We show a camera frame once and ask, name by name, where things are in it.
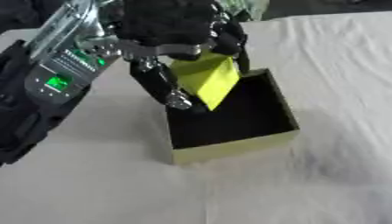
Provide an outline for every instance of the white surface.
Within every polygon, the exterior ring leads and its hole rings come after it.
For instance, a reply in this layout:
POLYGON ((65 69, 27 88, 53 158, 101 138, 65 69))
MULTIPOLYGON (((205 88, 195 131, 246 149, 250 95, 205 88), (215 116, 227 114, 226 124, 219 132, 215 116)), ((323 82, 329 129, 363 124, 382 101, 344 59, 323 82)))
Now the white surface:
POLYGON ((161 108, 118 62, 59 129, 0 169, 7 224, 392 223, 392 13, 247 24, 302 132, 288 147, 165 164, 161 108))

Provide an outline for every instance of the open box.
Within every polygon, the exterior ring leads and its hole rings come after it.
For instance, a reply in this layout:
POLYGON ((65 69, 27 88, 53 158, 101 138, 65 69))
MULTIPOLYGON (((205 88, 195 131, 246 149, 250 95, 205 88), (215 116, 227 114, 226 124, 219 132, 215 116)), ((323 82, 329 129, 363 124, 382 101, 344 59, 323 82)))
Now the open box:
POLYGON ((269 70, 238 82, 214 111, 167 108, 172 155, 184 165, 287 144, 299 131, 269 70))

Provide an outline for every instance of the yellow block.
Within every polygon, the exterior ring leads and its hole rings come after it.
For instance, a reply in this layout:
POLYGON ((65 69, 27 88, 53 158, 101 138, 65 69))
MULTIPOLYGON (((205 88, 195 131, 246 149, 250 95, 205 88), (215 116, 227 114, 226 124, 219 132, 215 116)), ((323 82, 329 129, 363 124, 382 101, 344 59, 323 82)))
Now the yellow block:
POLYGON ((231 57, 210 52, 197 61, 175 60, 171 70, 179 85, 189 94, 197 95, 210 110, 221 104, 240 79, 231 57))

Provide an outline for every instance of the black robotic finger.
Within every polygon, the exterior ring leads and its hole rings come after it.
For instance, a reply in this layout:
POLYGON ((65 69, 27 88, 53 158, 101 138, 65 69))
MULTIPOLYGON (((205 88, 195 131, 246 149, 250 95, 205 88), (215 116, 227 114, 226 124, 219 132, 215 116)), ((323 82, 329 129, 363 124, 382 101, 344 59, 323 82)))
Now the black robotic finger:
POLYGON ((133 60, 130 74, 158 102, 166 104, 166 96, 178 88, 177 79, 165 64, 153 60, 154 67, 144 67, 144 61, 133 60))

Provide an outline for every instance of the table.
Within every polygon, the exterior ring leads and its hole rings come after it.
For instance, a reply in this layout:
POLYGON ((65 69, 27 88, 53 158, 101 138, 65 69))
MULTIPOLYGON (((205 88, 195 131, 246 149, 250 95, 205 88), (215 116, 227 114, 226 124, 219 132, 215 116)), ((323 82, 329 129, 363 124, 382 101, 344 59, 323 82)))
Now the table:
MULTIPOLYGON (((392 223, 392 14, 246 24, 301 126, 286 147, 167 164, 165 118, 118 61, 66 122, 0 169, 4 223, 392 223)), ((16 36, 8 33, 2 45, 16 36)))

